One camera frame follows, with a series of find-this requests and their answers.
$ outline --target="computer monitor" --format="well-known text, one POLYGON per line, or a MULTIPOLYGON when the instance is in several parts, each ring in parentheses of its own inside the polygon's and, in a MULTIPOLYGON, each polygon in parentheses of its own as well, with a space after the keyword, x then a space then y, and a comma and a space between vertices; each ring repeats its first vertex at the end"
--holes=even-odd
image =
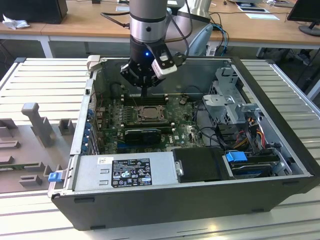
POLYGON ((289 21, 310 22, 310 26, 301 25, 299 30, 305 34, 320 37, 320 0, 298 0, 290 12, 289 21))

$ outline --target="power supply label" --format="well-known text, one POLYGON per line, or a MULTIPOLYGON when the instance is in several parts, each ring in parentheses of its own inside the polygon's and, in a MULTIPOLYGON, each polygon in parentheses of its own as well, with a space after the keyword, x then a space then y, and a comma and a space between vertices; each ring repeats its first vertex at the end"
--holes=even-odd
POLYGON ((125 188, 147 185, 152 185, 149 158, 112 161, 112 187, 125 188))

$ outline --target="yellow wire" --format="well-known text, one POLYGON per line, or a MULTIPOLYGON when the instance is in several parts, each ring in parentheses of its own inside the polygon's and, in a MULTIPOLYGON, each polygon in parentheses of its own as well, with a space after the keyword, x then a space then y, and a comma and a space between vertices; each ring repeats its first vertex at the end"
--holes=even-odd
POLYGON ((248 138, 246 138, 242 142, 238 143, 234 148, 236 149, 236 148, 240 147, 241 145, 245 144, 247 141, 248 141, 248 138))

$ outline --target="red wire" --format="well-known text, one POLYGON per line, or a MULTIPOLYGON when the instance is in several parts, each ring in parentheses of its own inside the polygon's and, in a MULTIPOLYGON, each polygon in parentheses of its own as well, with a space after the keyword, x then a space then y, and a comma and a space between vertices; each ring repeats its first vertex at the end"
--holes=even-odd
POLYGON ((244 133, 245 131, 240 131, 239 132, 239 134, 236 136, 236 142, 238 142, 239 141, 239 136, 240 136, 240 134, 242 134, 242 133, 244 133))

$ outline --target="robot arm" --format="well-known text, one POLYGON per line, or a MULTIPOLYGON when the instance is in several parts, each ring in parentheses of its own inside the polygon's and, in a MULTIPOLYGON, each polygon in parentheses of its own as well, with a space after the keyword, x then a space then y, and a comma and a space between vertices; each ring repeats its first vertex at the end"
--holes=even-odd
POLYGON ((157 86, 184 63, 187 56, 179 52, 186 48, 189 52, 189 43, 210 22, 210 2, 185 0, 176 23, 167 15, 167 0, 130 0, 130 60, 120 73, 131 85, 141 88, 142 97, 148 88, 157 86), (168 46, 178 53, 172 56, 168 46))

